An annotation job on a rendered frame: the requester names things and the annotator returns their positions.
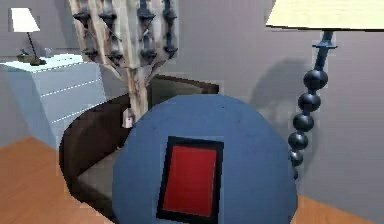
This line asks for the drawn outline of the black desk lamp red button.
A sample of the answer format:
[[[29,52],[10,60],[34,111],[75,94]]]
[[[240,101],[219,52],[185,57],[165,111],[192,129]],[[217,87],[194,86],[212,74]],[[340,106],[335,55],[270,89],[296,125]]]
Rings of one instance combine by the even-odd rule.
[[[119,224],[290,224],[298,203],[285,141],[219,94],[176,96],[141,117],[112,192]]]

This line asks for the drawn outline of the floor lamp with ball stem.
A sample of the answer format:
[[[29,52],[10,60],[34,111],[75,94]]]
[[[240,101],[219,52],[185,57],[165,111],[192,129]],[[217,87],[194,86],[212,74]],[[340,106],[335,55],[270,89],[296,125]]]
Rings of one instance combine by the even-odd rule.
[[[307,133],[315,125],[312,113],[321,105],[318,91],[328,83],[324,70],[328,52],[337,47],[332,42],[333,34],[337,31],[384,32],[384,0],[275,0],[265,25],[322,32],[321,40],[313,46],[317,50],[314,67],[303,76],[306,91],[297,100],[300,112],[292,119],[294,131],[287,138],[293,177],[298,178],[302,151],[309,144]]]

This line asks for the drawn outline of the small white shade table lamp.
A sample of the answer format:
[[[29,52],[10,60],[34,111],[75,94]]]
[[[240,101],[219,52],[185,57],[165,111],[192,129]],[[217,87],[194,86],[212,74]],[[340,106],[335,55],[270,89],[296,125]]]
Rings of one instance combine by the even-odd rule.
[[[35,51],[35,47],[31,38],[33,32],[39,32],[40,28],[37,25],[29,8],[11,8],[12,29],[15,33],[26,33],[29,43],[33,51],[33,59],[30,62],[31,66],[45,65],[46,61],[40,59]]]

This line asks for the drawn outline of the pale wooden candle tree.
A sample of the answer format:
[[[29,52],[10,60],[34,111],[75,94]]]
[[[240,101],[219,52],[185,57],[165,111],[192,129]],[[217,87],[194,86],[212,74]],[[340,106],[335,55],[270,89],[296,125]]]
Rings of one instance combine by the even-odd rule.
[[[68,0],[84,60],[101,64],[129,90],[136,120],[147,86],[179,50],[179,0]]]

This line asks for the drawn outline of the pale blue chest of drawers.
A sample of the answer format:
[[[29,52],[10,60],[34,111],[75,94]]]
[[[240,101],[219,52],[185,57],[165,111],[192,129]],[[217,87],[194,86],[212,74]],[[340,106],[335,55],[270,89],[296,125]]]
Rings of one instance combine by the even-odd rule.
[[[99,65],[62,54],[32,66],[1,65],[31,135],[54,149],[66,128],[83,112],[106,101]]]

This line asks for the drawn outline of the small dark green dish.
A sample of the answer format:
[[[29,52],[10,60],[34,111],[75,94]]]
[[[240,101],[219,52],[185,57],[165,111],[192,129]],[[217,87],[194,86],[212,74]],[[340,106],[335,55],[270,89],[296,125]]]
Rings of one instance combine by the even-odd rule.
[[[21,49],[21,53],[17,56],[19,62],[30,63],[34,56],[28,53],[25,49]]]

